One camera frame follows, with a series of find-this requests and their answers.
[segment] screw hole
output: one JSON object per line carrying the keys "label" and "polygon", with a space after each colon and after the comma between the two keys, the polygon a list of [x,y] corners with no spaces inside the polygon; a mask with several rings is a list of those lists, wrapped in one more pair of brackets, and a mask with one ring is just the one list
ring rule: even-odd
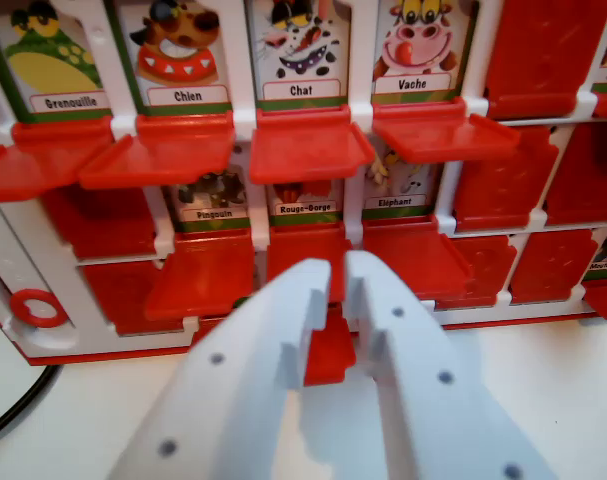
{"label": "screw hole", "polygon": [[219,365],[221,363],[223,363],[225,361],[225,355],[223,355],[222,353],[213,353],[212,356],[210,357],[210,362],[212,362],[213,365]]}
{"label": "screw hole", "polygon": [[159,455],[163,458],[167,458],[171,455],[174,455],[174,452],[176,452],[176,449],[178,448],[178,445],[176,444],[176,442],[172,439],[168,439],[168,440],[163,440],[161,442],[161,444],[159,445]]}
{"label": "screw hole", "polygon": [[506,465],[503,473],[505,474],[505,478],[509,478],[510,480],[520,480],[523,478],[521,469],[518,465],[514,465],[513,463]]}
{"label": "screw hole", "polygon": [[452,375],[452,372],[448,372],[447,370],[439,372],[438,378],[439,382],[445,383],[446,385],[450,385],[454,382],[454,375]]}

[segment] cartoon dog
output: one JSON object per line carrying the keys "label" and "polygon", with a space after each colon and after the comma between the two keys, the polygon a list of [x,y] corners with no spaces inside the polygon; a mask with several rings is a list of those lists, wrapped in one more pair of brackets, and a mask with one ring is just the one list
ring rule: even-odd
{"label": "cartoon dog", "polygon": [[196,3],[155,0],[145,28],[130,34],[141,49],[137,74],[167,86],[208,85],[218,79],[208,46],[219,35],[219,17]]}
{"label": "cartoon dog", "polygon": [[[254,2],[266,3],[265,0]],[[343,48],[339,47],[339,38],[347,39],[349,31],[346,18],[336,11],[342,7],[335,6],[334,0],[273,0],[270,3],[268,23],[256,27],[267,29],[257,42],[259,63],[275,67],[277,78],[296,78],[311,71],[318,77],[327,75],[337,61],[339,49]],[[278,62],[271,61],[274,53]]]}
{"label": "cartoon dog", "polygon": [[444,72],[456,67],[451,51],[452,32],[446,15],[452,11],[442,0],[401,0],[390,9],[394,27],[383,43],[374,64],[373,81],[389,69],[403,75],[429,74],[439,67]]}

